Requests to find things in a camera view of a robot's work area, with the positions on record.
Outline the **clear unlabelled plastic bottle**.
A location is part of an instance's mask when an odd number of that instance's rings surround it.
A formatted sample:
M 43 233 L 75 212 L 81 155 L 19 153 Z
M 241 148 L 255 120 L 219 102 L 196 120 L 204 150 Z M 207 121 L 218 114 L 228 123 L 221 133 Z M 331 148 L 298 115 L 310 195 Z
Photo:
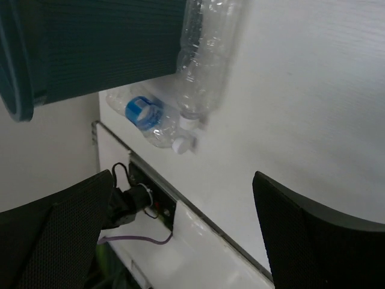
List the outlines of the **clear unlabelled plastic bottle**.
M 194 130 L 219 107 L 246 1 L 187 1 L 177 60 L 179 124 Z

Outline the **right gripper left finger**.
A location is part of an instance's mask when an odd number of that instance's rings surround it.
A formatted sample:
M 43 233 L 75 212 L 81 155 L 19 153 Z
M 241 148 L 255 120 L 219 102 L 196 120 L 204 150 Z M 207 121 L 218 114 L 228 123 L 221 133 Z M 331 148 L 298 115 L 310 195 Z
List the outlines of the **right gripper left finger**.
M 82 288 L 113 188 L 104 170 L 1 213 L 1 288 Z

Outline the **clear bottle blue label lying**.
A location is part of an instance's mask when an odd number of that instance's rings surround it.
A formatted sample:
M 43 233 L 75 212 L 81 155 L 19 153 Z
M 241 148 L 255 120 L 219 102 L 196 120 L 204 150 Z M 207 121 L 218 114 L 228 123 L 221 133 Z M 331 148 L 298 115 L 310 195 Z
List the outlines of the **clear bottle blue label lying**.
M 153 146 L 181 155 L 193 147 L 194 138 L 179 125 L 179 112 L 148 91 L 141 83 L 106 91 L 106 103 L 130 121 Z

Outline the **dark teal plastic bin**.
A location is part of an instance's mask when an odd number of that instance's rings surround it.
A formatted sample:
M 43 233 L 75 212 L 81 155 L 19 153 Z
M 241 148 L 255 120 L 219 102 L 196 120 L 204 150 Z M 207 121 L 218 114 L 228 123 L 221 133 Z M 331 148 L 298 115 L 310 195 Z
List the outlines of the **dark teal plastic bin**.
M 1 99 L 34 109 L 171 75 L 185 1 L 2 1 Z

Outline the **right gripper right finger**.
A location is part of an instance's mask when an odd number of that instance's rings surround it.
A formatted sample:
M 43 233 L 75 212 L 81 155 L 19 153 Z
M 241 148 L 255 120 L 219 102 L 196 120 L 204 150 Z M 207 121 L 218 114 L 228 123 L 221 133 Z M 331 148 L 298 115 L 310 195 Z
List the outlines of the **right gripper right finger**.
M 276 288 L 384 288 L 384 224 L 315 202 L 261 172 L 253 195 Z

